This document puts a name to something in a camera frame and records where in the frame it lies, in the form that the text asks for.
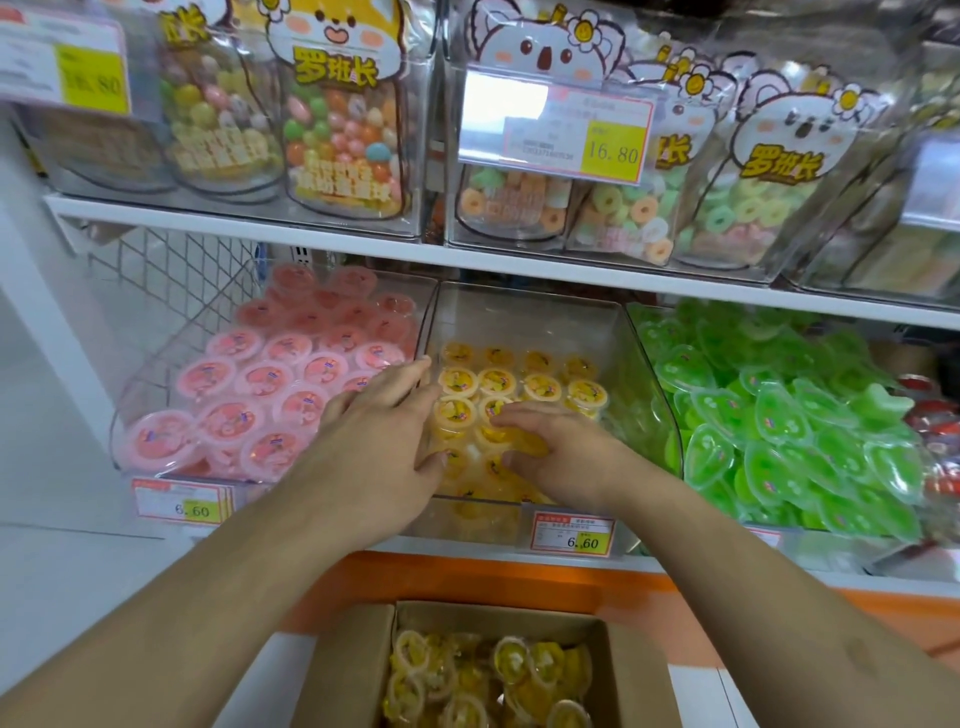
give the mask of forearm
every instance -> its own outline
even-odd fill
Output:
[[[0,697],[0,725],[210,725],[286,612],[344,554],[281,492],[240,511]]]
[[[955,725],[960,680],[657,470],[624,520],[677,584],[761,726]]]

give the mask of price tag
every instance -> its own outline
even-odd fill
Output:
[[[141,518],[219,525],[233,512],[230,488],[160,478],[134,478]]]
[[[637,184],[653,114],[650,99],[470,69],[459,158]]]
[[[129,115],[123,31],[102,18],[0,4],[0,97]]]
[[[605,558],[610,556],[614,524],[613,519],[537,511],[530,550]]]

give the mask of cartoon koala illustration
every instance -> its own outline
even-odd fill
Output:
[[[742,177],[772,174],[785,182],[811,182],[833,169],[860,129],[883,110],[880,96],[857,84],[831,95],[799,92],[780,73],[761,71],[740,94],[733,158]]]
[[[399,0],[257,0],[268,17],[267,38],[280,59],[295,63],[294,47],[376,58],[377,77],[400,70],[403,8]]]
[[[623,31],[591,10],[568,17],[558,5],[546,20],[524,16],[513,0],[476,0],[466,27],[468,46],[489,67],[599,83],[623,54]]]

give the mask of store shelf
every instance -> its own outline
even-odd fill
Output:
[[[44,199],[47,206],[58,218],[190,231],[246,238],[264,243],[300,246],[335,253],[373,255],[394,260],[430,263],[538,279],[592,283],[650,293],[777,306],[895,324],[960,330],[960,312],[926,308],[906,303],[881,303],[689,276],[666,275],[638,269],[628,270],[588,265],[556,258],[446,248],[417,242],[385,240],[347,232],[297,228],[241,218],[82,200],[60,194],[48,194],[45,195]]]

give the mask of clear acrylic bin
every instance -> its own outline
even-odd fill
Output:
[[[552,386],[559,390],[556,399],[561,401],[577,375],[591,379],[609,395],[599,416],[607,430],[664,467],[671,445],[679,450],[679,434],[666,400],[626,311],[616,303],[444,282],[422,348],[433,358],[433,378],[444,389],[461,388],[464,398],[478,400],[462,405],[467,410],[472,405],[477,420],[459,433],[442,432],[443,416],[428,425],[431,448],[454,454],[440,494],[407,535],[529,549],[538,511],[566,513],[501,467],[499,454],[512,442],[523,445],[485,436],[482,404],[501,395],[487,394],[489,383],[480,376],[484,371],[506,371],[494,388],[502,388],[508,400],[520,397],[516,391],[508,394],[510,376],[522,388],[523,372],[553,377]],[[449,374],[458,370],[467,371]],[[669,459],[679,463],[679,452]],[[634,546],[636,538],[618,526],[611,554]]]

